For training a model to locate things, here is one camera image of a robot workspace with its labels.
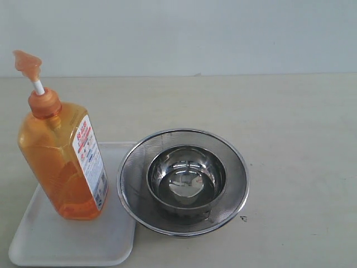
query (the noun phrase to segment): white label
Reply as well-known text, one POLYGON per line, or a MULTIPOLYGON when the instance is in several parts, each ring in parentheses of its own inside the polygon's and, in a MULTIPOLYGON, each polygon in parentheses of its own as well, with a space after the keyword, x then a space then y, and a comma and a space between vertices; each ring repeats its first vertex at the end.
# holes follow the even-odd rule
POLYGON ((101 210, 108 191, 108 179, 88 115, 80 122, 72 145, 97 208, 101 210))

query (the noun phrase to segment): table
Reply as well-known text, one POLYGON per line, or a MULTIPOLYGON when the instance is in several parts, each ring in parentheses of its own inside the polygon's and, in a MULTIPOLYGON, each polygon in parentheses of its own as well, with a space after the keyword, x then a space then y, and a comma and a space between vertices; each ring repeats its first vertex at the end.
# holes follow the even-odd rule
MULTIPOLYGON (((357 74, 43 78, 89 110, 98 141, 194 127, 232 143, 250 172, 243 211, 191 239, 137 227, 130 267, 357 265, 357 74)), ((32 85, 0 78, 0 267, 37 185, 16 137, 32 85)))

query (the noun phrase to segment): soap dispenser bottle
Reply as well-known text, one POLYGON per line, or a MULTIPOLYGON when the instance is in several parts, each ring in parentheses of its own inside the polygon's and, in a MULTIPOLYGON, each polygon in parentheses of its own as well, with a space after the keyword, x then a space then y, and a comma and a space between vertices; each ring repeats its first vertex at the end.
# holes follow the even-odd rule
POLYGON ((15 67, 32 81, 31 112, 18 133, 18 146, 42 189, 65 219, 100 215, 108 179, 87 110, 61 102, 39 80, 42 61, 20 50, 15 67))

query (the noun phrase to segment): orange liquid soap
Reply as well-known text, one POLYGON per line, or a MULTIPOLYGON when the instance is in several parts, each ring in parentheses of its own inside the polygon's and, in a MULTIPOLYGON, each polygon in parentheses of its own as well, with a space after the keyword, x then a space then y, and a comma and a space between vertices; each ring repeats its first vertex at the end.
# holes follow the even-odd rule
POLYGON ((94 219, 102 211, 108 179, 88 112, 42 86, 39 58, 19 50, 14 55, 16 69, 35 87, 18 146, 59 215, 94 219))

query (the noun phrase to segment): metal bowl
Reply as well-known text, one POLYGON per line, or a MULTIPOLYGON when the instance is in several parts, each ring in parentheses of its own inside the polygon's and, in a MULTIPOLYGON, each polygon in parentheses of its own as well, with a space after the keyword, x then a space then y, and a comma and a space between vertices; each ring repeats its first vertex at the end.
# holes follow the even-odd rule
POLYGON ((240 153, 222 138, 200 130, 174 129, 144 138, 127 153, 118 171, 117 188, 125 210, 137 222, 165 235, 192 237, 216 230, 238 214, 247 200, 249 178, 240 153), (204 199, 200 196, 205 188, 200 188, 199 180, 194 182, 191 192, 172 187, 169 201, 160 196, 160 190, 156 190, 157 186, 160 187, 158 180, 162 181, 166 171, 180 171, 172 166, 180 163, 180 159, 184 170, 189 171, 191 164, 198 164, 199 167, 194 168, 196 174, 205 174, 210 181, 214 178, 217 187, 213 198, 205 199, 202 205, 197 203, 204 199), (206 213, 200 212, 196 217, 178 217, 170 210, 175 207, 185 214, 205 205, 208 205, 208 210, 201 212, 206 213))
POLYGON ((158 205, 180 217, 208 213, 222 197, 225 180, 218 157, 192 145, 160 153, 147 175, 148 189, 158 205))

